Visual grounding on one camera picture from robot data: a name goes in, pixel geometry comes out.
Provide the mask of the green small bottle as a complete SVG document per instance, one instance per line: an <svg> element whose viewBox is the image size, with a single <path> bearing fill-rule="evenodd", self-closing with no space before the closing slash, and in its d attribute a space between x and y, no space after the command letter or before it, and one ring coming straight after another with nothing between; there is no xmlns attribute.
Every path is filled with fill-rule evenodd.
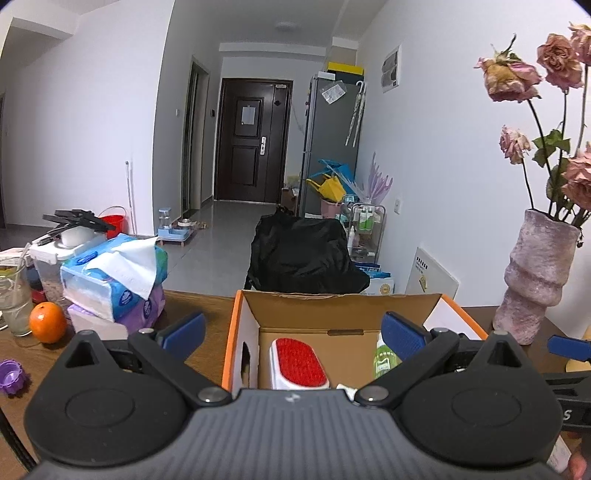
<svg viewBox="0 0 591 480"><path fill-rule="evenodd" d="M402 360L386 345L383 335L378 335L377 347L373 361L374 378L380 378L400 365Z"/></svg>

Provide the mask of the white red lint brush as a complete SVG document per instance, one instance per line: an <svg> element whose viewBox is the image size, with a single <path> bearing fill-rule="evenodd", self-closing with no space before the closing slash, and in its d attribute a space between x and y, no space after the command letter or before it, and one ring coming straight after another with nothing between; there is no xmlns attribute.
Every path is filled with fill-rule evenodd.
<svg viewBox="0 0 591 480"><path fill-rule="evenodd" d="M270 381L273 390L329 389L329 377L315 350L291 338L271 342Z"/></svg>

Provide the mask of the purple bottle cap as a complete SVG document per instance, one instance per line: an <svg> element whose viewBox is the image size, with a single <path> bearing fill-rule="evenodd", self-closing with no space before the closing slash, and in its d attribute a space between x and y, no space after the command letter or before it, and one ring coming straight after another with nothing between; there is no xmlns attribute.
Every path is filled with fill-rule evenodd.
<svg viewBox="0 0 591 480"><path fill-rule="evenodd" d="M0 388L6 395L18 394L27 384L28 375L22 365L12 359L0 363Z"/></svg>

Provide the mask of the purple tissue pack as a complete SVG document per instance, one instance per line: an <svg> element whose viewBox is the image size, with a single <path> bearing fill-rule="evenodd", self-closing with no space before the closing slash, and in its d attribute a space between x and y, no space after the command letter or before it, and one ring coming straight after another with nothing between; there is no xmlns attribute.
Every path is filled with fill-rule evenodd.
<svg viewBox="0 0 591 480"><path fill-rule="evenodd" d="M93 330L101 340L125 340L130 333L142 328L151 328L164 306L163 288L161 285L156 285L147 300L140 300L118 320L98 317L76 304L71 304L67 308L67 313L75 332Z"/></svg>

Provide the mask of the orange cardboard box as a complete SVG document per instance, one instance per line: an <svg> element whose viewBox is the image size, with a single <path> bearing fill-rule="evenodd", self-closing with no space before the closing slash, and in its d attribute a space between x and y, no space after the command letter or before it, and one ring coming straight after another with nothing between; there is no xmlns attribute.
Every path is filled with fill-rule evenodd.
<svg viewBox="0 0 591 480"><path fill-rule="evenodd" d="M373 360L384 314L394 312L429 329L446 327L473 339L485 330L445 294L287 295L239 290L235 294L221 386L270 388L270 343L294 338L315 350L332 387L360 388L374 376Z"/></svg>

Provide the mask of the white flat board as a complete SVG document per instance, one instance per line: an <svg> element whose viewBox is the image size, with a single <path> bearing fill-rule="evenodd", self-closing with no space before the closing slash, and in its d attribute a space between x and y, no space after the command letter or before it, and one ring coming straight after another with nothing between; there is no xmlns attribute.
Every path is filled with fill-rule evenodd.
<svg viewBox="0 0 591 480"><path fill-rule="evenodd" d="M445 294L454 299L459 286L460 282L435 258L423 248L417 248L406 294Z"/></svg>

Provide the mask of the blue tissue pack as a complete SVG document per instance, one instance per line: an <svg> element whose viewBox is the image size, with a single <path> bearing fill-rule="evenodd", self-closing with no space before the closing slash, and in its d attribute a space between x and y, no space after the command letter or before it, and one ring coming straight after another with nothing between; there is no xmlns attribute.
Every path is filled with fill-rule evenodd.
<svg viewBox="0 0 591 480"><path fill-rule="evenodd" d="M60 268L66 299L98 317L118 320L147 300L168 275L168 254L155 237L119 234L65 261Z"/></svg>

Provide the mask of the pink textured vase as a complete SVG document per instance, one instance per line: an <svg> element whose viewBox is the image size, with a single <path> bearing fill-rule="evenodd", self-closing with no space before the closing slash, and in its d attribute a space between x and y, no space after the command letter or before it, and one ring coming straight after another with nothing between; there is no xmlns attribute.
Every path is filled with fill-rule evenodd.
<svg viewBox="0 0 591 480"><path fill-rule="evenodd" d="M570 275L581 230L529 209L504 273L507 290L493 328L533 343L548 308L558 305Z"/></svg>

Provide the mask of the metal trolley rack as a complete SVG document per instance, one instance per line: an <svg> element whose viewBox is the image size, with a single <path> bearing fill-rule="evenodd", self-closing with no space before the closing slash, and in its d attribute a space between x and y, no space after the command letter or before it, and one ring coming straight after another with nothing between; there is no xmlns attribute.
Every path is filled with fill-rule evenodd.
<svg viewBox="0 0 591 480"><path fill-rule="evenodd" d="M355 262L377 263L386 226L386 208L382 205L356 203L349 215L349 257Z"/></svg>

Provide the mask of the black bag on chair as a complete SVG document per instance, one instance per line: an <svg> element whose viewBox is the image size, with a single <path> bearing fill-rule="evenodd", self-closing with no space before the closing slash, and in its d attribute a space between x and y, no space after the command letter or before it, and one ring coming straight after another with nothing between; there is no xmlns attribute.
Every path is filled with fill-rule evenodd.
<svg viewBox="0 0 591 480"><path fill-rule="evenodd" d="M370 277L349 256L337 219L294 216L279 207L263 215L250 246L245 289L287 294L359 294Z"/></svg>

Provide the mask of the red bucket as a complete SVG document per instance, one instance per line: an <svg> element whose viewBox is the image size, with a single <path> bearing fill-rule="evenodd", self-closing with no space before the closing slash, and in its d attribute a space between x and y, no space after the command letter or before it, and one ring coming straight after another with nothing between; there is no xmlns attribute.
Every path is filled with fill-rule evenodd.
<svg viewBox="0 0 591 480"><path fill-rule="evenodd" d="M127 212L122 206L110 206L103 210L98 217L113 227L106 233L106 239L115 238L121 233L127 233Z"/></svg>

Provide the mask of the black stand with white bowl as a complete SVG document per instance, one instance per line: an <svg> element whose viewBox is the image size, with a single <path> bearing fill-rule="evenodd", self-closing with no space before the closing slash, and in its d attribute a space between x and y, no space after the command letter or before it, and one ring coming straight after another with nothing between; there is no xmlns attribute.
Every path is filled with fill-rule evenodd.
<svg viewBox="0 0 591 480"><path fill-rule="evenodd" d="M55 226L33 241L38 246L56 243L72 249L115 230L113 225L96 217L92 211L82 209L55 210L53 214L44 214L42 219L54 223Z"/></svg>

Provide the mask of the yellow bag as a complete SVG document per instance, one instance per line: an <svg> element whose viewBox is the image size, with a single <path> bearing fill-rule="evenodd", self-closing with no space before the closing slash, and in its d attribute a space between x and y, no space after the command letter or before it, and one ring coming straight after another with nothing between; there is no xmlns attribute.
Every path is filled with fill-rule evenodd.
<svg viewBox="0 0 591 480"><path fill-rule="evenodd" d="M346 196L346 190L342 186L338 177L325 175L325 180L322 183L315 182L315 180L310 178L305 180L305 182L307 182L307 185L314 189L322 199L329 202L342 202L342 198Z"/></svg>

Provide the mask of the dark brown entrance door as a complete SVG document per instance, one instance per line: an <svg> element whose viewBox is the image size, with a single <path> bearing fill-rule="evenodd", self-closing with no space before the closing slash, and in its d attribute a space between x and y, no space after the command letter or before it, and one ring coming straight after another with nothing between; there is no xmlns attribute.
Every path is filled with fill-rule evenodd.
<svg viewBox="0 0 591 480"><path fill-rule="evenodd" d="M214 198L280 202L290 124L290 80L224 78Z"/></svg>

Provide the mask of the grey refrigerator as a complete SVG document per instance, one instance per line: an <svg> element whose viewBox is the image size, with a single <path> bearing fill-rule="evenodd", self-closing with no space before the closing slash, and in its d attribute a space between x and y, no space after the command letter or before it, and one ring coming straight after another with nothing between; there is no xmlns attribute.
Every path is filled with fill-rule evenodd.
<svg viewBox="0 0 591 480"><path fill-rule="evenodd" d="M355 110L356 95L359 87L355 83L339 82L345 91L332 103L325 100L322 92L332 87L334 81L315 75L311 78L308 93L307 118L305 119L304 153L301 162L301 184L298 194L297 215L311 218L321 216L321 197L308 185L307 179L321 183L325 164L322 160L332 160L349 166L349 171L356 171L358 147L353 146L353 139L346 139Z"/></svg>

